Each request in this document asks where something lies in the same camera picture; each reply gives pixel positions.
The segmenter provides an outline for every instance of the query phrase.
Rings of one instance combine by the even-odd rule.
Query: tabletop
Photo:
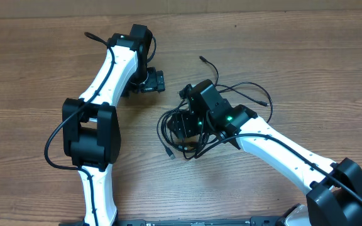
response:
[[[103,39],[144,24],[157,39],[149,66],[166,91],[132,94],[117,108],[121,151],[112,180],[119,219],[186,220],[281,215],[305,196],[251,154],[222,144],[197,160],[171,160],[158,118],[188,83],[256,82],[274,103],[270,125],[321,156],[362,167],[362,10],[0,19],[0,225],[57,225],[85,214],[78,173],[49,166],[48,136],[66,98],[77,98],[105,57]],[[266,101],[261,90],[239,91]],[[223,95],[266,118],[269,108]],[[62,133],[51,159],[71,165]]]

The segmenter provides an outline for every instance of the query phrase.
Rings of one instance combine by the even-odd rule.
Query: wooden table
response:
[[[280,173],[230,144],[197,161],[170,160],[155,131],[188,83],[256,82],[271,94],[271,125],[307,149],[362,167],[362,11],[98,16],[0,20],[0,225],[57,225],[85,213],[79,175],[51,168],[47,137],[67,97],[77,98],[105,59],[104,39],[145,24],[157,38],[151,66],[166,91],[132,95],[118,107],[122,144],[112,174],[120,219],[176,220],[280,215],[305,197]],[[253,87],[240,91],[260,100]],[[263,117],[269,109],[234,93]],[[70,165],[62,134],[52,160]]]

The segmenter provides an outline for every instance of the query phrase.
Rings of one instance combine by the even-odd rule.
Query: wood grain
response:
[[[322,156],[362,167],[362,11],[297,11],[0,20],[0,225],[80,220],[84,199],[75,172],[49,167],[47,137],[65,98],[78,97],[105,57],[89,31],[108,38],[145,24],[158,41],[151,66],[165,73],[161,94],[132,95],[118,107],[121,152],[114,165],[119,218],[176,220],[280,215],[305,197],[262,160],[229,144],[197,161],[171,161],[156,122],[188,83],[252,81],[275,103],[271,125]],[[253,87],[240,91],[265,100]],[[226,93],[263,117],[264,107]],[[70,164],[62,135],[54,162]]]

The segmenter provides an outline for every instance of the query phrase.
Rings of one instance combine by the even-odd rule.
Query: wooden surface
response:
[[[0,19],[336,9],[362,0],[0,0]]]
[[[67,97],[92,82],[104,39],[148,25],[158,48],[151,66],[165,73],[166,91],[132,95],[118,107],[121,152],[112,174],[119,218],[176,220],[280,215],[305,197],[262,160],[218,146],[197,161],[170,160],[156,122],[180,102],[188,83],[252,81],[275,103],[271,125],[322,156],[362,167],[362,11],[297,11],[162,16],[0,20],[0,225],[56,225],[81,220],[84,196],[73,171],[51,168],[43,147],[61,120]],[[253,87],[240,91],[256,99]],[[263,117],[268,110],[233,93]],[[70,164],[62,134],[50,148]]]

